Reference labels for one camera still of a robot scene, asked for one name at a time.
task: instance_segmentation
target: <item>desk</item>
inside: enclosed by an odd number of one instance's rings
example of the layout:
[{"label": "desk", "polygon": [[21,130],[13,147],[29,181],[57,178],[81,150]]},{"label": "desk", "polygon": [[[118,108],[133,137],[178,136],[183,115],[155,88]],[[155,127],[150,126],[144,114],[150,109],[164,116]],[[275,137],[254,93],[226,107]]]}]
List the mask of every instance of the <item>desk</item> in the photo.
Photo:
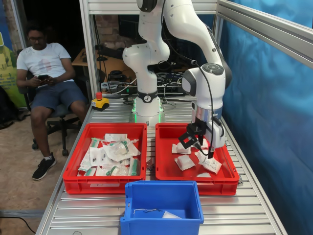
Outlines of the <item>desk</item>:
[{"label": "desk", "polygon": [[[82,49],[81,52],[78,54],[78,56],[75,58],[75,60],[72,62],[73,66],[88,66],[87,62],[83,62],[83,58],[85,56],[83,56],[83,53],[86,52],[86,49]],[[108,57],[108,56],[104,56],[106,57],[108,60],[105,61],[105,65],[106,65],[106,69],[107,69],[107,73],[110,74],[111,71],[113,70],[120,70],[123,71],[123,74],[126,75],[127,77],[130,77],[130,80],[133,81],[136,78],[136,74],[134,73],[134,71],[129,68],[123,60],[120,59],[116,59],[113,57]],[[97,68],[100,69],[100,61],[97,61]],[[101,64],[101,71],[103,71],[105,73],[105,69],[103,66],[103,62]]]}]

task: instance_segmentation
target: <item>blue curtain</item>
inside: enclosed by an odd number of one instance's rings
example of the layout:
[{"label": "blue curtain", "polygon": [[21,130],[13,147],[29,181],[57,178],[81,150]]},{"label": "blue curtain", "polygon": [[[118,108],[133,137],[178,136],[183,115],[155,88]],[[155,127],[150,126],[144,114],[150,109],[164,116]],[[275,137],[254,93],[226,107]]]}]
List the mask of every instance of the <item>blue curtain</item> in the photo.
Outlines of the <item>blue curtain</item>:
[{"label": "blue curtain", "polygon": [[[312,28],[312,0],[235,0]],[[313,70],[224,23],[223,116],[288,234],[313,234]]]}]

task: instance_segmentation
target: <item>white sock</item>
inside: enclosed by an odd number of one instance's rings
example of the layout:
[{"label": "white sock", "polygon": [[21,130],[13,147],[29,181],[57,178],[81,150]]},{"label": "white sock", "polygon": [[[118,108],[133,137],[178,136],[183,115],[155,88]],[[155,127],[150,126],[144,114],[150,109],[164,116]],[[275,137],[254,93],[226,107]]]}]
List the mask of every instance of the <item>white sock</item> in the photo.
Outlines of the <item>white sock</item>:
[{"label": "white sock", "polygon": [[52,160],[52,156],[50,155],[49,157],[44,157],[46,160]]}]

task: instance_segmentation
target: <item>denim shorts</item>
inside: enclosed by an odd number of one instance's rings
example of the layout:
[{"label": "denim shorts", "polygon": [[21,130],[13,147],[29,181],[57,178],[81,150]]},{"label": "denim shorts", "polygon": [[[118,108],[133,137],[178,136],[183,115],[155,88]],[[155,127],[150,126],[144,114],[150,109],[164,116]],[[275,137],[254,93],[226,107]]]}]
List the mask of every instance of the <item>denim shorts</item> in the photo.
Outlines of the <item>denim shorts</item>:
[{"label": "denim shorts", "polygon": [[44,106],[55,110],[59,104],[64,104],[69,109],[70,105],[77,100],[88,102],[75,82],[60,82],[54,86],[37,88],[31,108]]}]

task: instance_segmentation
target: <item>red plastic crate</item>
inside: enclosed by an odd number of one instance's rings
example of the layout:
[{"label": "red plastic crate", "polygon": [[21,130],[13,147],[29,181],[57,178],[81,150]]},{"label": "red plastic crate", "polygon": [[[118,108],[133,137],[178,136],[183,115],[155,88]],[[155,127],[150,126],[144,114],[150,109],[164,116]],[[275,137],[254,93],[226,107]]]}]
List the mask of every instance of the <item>red plastic crate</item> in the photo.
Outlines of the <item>red plastic crate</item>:
[{"label": "red plastic crate", "polygon": [[[103,139],[106,133],[127,134],[141,152],[139,176],[77,176],[78,168],[87,152],[91,138]],[[125,193],[129,182],[145,180],[147,155],[147,125],[143,123],[91,123],[87,124],[63,174],[67,193]]]},{"label": "red plastic crate", "polygon": [[[227,147],[217,148],[214,158],[222,166],[218,174],[206,170],[198,164],[194,154],[198,150],[191,148],[189,155],[196,166],[181,171],[174,158],[183,154],[172,153],[172,144],[178,144],[182,134],[186,132],[185,123],[160,123],[156,125],[156,178],[158,180],[192,180],[196,181],[200,195],[234,195],[239,175],[228,153]],[[208,172],[211,178],[200,178],[197,175]]]}]

